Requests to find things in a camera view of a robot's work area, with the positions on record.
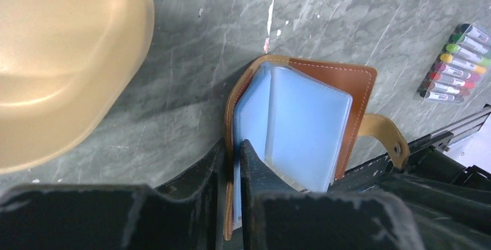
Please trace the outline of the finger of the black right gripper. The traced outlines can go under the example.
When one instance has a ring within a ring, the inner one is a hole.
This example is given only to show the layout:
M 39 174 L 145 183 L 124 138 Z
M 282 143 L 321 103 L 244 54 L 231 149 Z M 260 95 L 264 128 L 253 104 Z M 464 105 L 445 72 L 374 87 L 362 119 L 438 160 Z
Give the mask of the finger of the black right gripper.
M 490 249 L 490 173 L 433 149 L 410 163 L 409 173 L 385 174 L 379 187 L 412 211 L 425 249 Z

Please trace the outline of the brown leather card holder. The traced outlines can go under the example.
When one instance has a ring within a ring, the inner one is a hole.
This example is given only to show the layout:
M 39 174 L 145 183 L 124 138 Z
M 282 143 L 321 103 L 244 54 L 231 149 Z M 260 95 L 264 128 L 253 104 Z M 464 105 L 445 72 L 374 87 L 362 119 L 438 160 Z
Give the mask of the brown leather card holder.
M 410 154 L 389 118 L 366 113 L 376 69 L 279 55 L 254 60 L 225 107 L 228 184 L 223 236 L 241 221 L 240 144 L 248 140 L 264 165 L 312 192 L 341 179 L 360 136 L 376 138 L 393 165 Z

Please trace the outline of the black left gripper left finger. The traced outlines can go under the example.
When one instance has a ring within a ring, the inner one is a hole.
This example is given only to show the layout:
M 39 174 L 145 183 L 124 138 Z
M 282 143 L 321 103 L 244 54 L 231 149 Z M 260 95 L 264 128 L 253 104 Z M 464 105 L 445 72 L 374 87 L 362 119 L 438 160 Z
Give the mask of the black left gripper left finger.
M 170 181 L 21 185 L 1 196 L 2 249 L 221 249 L 222 139 Z

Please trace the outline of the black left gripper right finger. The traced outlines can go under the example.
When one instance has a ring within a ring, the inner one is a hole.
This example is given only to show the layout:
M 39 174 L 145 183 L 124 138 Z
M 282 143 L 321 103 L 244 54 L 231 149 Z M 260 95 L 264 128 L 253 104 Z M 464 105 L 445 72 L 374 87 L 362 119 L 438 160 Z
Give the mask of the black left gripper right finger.
M 301 193 L 240 144 L 245 249 L 424 249 L 411 210 L 393 194 Z

